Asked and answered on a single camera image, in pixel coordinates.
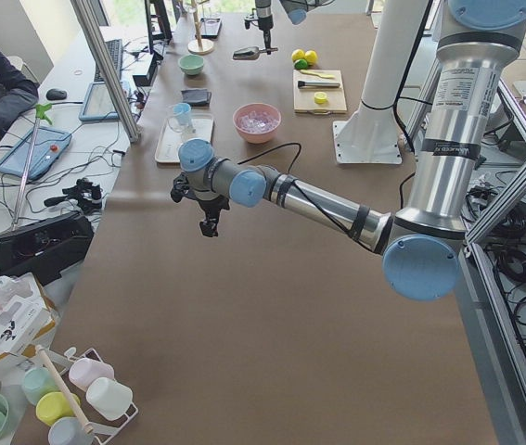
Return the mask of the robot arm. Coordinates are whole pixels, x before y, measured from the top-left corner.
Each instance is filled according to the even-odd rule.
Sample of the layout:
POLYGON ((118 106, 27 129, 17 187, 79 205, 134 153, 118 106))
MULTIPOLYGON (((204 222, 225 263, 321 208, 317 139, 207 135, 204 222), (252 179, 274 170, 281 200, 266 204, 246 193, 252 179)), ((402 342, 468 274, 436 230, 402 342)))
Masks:
POLYGON ((215 236, 231 203, 253 207, 262 200, 346 234, 377 253, 387 282, 399 294, 434 300, 448 294, 459 275, 465 236, 462 201, 481 152, 494 94, 504 67, 520 52, 526 1, 450 1, 443 9, 437 58, 441 74, 407 204, 380 213, 267 166, 240 166, 194 138, 179 148, 181 173, 174 201, 193 199, 215 236))
MULTIPOLYGON (((330 4, 332 4, 332 1, 280 1, 280 5, 294 25, 302 23, 306 19, 309 11, 330 4)), ((277 51, 276 47, 272 47, 271 30, 274 27, 274 17, 271 5, 271 0, 256 0, 254 8, 249 15, 244 18, 246 30, 248 30, 250 26, 256 26, 263 33, 263 48, 259 46, 248 46, 238 49, 233 54, 234 60, 256 60, 261 53, 271 55, 277 51)))

